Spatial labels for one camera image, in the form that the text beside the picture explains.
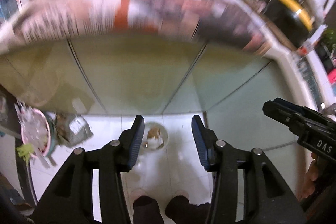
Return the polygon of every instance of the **red object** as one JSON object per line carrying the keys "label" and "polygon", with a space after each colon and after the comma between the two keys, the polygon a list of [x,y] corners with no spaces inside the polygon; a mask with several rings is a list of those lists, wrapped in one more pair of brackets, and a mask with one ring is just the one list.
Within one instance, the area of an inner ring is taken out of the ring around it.
{"label": "red object", "polygon": [[328,74],[329,82],[331,84],[336,82],[336,69],[333,69],[329,74]]}

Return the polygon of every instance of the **green object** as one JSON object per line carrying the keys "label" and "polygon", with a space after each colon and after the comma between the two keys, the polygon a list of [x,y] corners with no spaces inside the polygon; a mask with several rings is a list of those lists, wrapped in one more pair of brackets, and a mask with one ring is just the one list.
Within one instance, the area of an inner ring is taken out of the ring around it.
{"label": "green object", "polygon": [[327,28],[321,35],[320,42],[327,46],[328,50],[332,52],[336,48],[336,34],[333,29]]}
{"label": "green object", "polygon": [[16,148],[19,157],[23,158],[23,160],[26,162],[26,165],[28,165],[30,155],[34,153],[34,148],[31,145],[31,143],[23,144]]}

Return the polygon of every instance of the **person's leg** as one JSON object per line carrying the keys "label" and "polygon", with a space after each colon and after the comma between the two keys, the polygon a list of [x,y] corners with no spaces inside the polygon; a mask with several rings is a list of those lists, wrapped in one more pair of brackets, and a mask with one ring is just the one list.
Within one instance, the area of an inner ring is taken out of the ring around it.
{"label": "person's leg", "polygon": [[160,214],[160,209],[157,201],[149,196],[142,190],[136,190],[136,195],[133,202],[133,223],[134,224],[164,224],[163,218]]}
{"label": "person's leg", "polygon": [[166,207],[166,216],[176,224],[204,224],[210,209],[209,203],[194,205],[189,203],[188,196],[178,195],[172,198]]}

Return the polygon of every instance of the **person's foot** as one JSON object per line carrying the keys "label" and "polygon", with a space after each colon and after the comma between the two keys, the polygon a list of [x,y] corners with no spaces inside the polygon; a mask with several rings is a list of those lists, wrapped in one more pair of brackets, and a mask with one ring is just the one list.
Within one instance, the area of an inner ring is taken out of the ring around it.
{"label": "person's foot", "polygon": [[147,193],[143,189],[137,188],[131,192],[129,196],[129,201],[133,205],[134,201],[136,201],[139,197],[144,195],[147,195]]}
{"label": "person's foot", "polygon": [[187,200],[189,200],[189,194],[186,190],[177,190],[174,197],[180,196],[180,195],[185,197]]}

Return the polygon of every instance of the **bag with white label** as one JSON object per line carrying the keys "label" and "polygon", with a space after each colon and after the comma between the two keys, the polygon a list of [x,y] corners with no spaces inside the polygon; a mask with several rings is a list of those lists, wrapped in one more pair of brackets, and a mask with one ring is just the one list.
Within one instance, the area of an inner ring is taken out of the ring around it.
{"label": "bag with white label", "polygon": [[60,114],[56,116],[56,132],[60,145],[72,147],[93,136],[87,121],[80,115]]}

